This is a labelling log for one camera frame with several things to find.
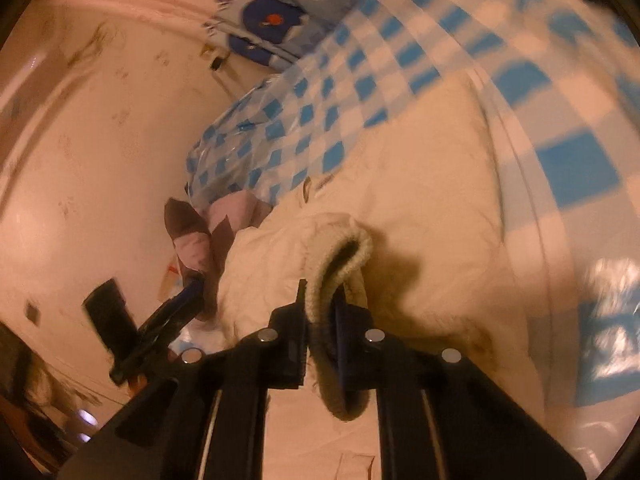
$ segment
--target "white cloth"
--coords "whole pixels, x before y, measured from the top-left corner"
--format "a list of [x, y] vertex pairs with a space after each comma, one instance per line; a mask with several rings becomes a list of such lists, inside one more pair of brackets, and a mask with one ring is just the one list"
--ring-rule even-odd
[[[309, 241], [329, 225], [361, 226], [372, 237], [362, 275], [378, 327], [414, 348], [458, 348], [543, 421], [542, 387], [502, 244], [493, 145], [466, 75], [445, 79], [395, 120], [364, 132], [331, 180], [305, 183], [259, 229], [238, 234], [218, 294], [220, 321], [232, 338], [265, 326], [271, 310], [293, 301]], [[321, 416], [314, 411], [321, 406], [310, 396], [308, 402], [309, 416]], [[377, 426], [372, 405], [363, 419]], [[292, 422], [285, 425], [290, 434]], [[309, 431], [321, 443], [331, 441], [331, 432]], [[333, 438], [340, 441], [339, 434]], [[286, 470], [285, 455], [278, 463]], [[323, 467], [326, 475], [318, 478], [335, 477], [335, 464]]]

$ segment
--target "blue and white checkered tablecloth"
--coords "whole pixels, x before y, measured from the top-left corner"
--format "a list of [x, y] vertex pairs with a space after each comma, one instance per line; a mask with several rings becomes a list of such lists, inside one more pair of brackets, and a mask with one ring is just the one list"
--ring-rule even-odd
[[[640, 316], [594, 320], [582, 296], [597, 259], [640, 262], [640, 49], [620, 20], [581, 0], [361, 0], [204, 132], [187, 160], [191, 200], [249, 188], [275, 203], [456, 70], [494, 139], [548, 429], [594, 478], [640, 413]], [[600, 378], [603, 322], [628, 334], [630, 358]]]

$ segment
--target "floor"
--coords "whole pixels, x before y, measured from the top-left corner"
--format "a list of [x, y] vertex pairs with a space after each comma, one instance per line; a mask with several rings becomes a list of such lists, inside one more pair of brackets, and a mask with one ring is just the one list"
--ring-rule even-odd
[[[25, 127], [20, 164], [4, 161], [0, 319], [61, 374], [116, 405], [126, 392], [108, 378], [110, 358], [82, 300], [114, 276], [137, 323], [158, 307], [172, 256], [162, 210], [169, 197], [185, 198], [184, 155], [268, 72], [232, 58], [212, 74], [195, 40], [95, 11], [55, 13], [75, 75]], [[25, 317], [28, 303], [39, 326]]]

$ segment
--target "metal rivet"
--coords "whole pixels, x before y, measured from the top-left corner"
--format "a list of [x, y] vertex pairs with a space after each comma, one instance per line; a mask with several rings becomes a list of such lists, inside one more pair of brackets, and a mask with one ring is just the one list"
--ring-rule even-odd
[[199, 348], [187, 348], [180, 354], [180, 359], [182, 359], [183, 363], [191, 365], [202, 359], [203, 355], [204, 352]]
[[455, 348], [445, 348], [442, 351], [442, 360], [447, 363], [455, 364], [462, 361], [462, 354]]
[[385, 338], [385, 333], [379, 328], [369, 328], [364, 333], [364, 339], [370, 343], [380, 343]]
[[258, 339], [261, 343], [270, 343], [271, 341], [276, 341], [277, 338], [278, 332], [273, 328], [263, 328], [258, 332]]

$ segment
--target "white light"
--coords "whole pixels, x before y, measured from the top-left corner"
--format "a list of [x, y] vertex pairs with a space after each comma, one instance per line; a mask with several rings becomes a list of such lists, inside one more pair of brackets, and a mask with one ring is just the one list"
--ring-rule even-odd
[[80, 418], [84, 420], [87, 424], [91, 424], [92, 426], [98, 425], [98, 421], [95, 419], [95, 417], [91, 413], [86, 412], [85, 410], [78, 410], [78, 415], [80, 415]]

